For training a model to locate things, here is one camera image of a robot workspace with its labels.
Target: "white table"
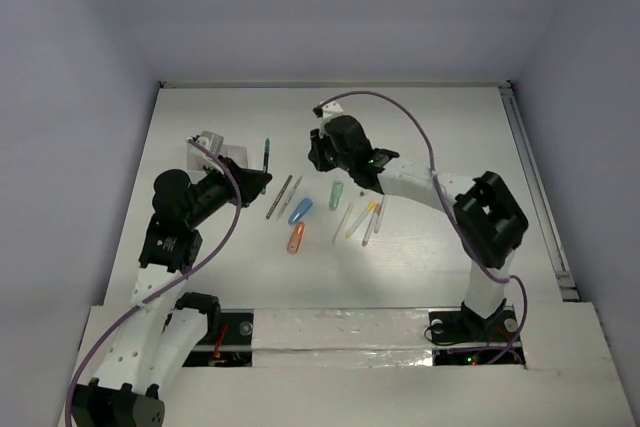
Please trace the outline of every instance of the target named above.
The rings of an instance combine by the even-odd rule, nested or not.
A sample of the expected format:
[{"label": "white table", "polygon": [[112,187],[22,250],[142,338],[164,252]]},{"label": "white table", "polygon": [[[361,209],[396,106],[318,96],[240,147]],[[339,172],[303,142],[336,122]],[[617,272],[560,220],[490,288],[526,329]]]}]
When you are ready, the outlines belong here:
[{"label": "white table", "polygon": [[[428,307],[458,305],[467,286],[469,261],[443,214],[391,198],[381,232],[367,248],[364,233],[334,247],[331,237],[349,202],[359,212],[372,199],[343,172],[321,174],[307,160],[309,131],[318,121],[311,108],[344,89],[165,89],[160,91],[136,178],[105,305],[129,300],[137,259],[152,214],[153,181],[171,168],[185,168],[185,138],[202,130],[246,146],[250,166],[262,168],[264,140],[271,139],[267,195],[242,213],[227,247],[190,280],[190,288],[220,297],[224,308]],[[529,218],[530,228],[512,271],[522,276],[532,302],[561,302],[553,268],[497,88],[383,89],[416,115],[431,137],[440,172],[481,175],[498,172]],[[363,124],[376,147],[427,162],[416,129],[395,107],[373,97],[344,99],[342,106]],[[285,250],[286,218],[265,214],[288,174],[304,175],[303,196],[314,208],[298,255]],[[327,208],[331,184],[345,182],[337,212]],[[201,254],[227,230],[232,207],[202,224]],[[517,288],[510,299],[518,301]]]},{"label": "white table", "polygon": [[[562,302],[498,90],[382,92],[404,103],[423,123],[440,172],[500,173],[529,218],[529,231],[512,267],[523,278],[531,302],[522,334],[526,370],[428,367],[430,346],[422,338],[425,311],[416,311],[416,322],[411,314],[406,325],[389,322],[389,316],[403,312],[389,308],[456,306],[463,298],[469,261],[443,215],[393,198],[380,234],[367,248],[360,245],[362,231],[331,245],[347,203],[355,201],[357,212],[375,198],[360,198],[359,189],[343,173],[316,173],[306,158],[309,130],[317,125],[311,108],[342,90],[160,91],[105,306],[92,309],[81,355],[129,300],[152,214],[153,180],[164,170],[185,167],[184,139],[213,130],[230,144],[246,146],[251,166],[261,168],[268,136],[274,180],[267,195],[243,211],[228,246],[189,281],[192,290],[219,296],[223,308],[257,309],[254,367],[182,369],[163,399],[165,427],[633,426],[593,307]],[[342,105],[362,122],[374,146],[426,162],[425,146],[396,109],[367,97],[345,99]],[[285,251],[291,232],[286,219],[265,219],[288,174],[305,176],[297,200],[309,196],[315,202],[295,256]],[[346,189],[338,212],[329,212],[329,191],[336,178]],[[232,209],[225,207],[201,226],[202,254],[218,243],[231,217]],[[520,311],[518,289],[509,290],[508,296]],[[344,328],[345,318],[360,318],[362,311],[336,313],[332,308],[380,310],[366,311],[362,318],[368,319],[367,325]],[[358,362],[372,348],[386,349],[395,359],[426,353],[425,366],[371,368],[379,364]]]}]

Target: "gray wall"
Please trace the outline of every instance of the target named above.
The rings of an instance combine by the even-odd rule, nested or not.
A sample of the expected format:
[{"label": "gray wall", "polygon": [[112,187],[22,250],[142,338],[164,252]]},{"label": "gray wall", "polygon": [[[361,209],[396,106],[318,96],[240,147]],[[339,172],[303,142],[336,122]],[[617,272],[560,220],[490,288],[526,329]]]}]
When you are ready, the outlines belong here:
[{"label": "gray wall", "polygon": [[517,82],[583,298],[640,419],[640,0],[568,0]]},{"label": "gray wall", "polygon": [[157,88],[110,0],[0,0],[1,424],[59,415]]},{"label": "gray wall", "polygon": [[164,80],[505,80],[563,0],[119,0]]}]

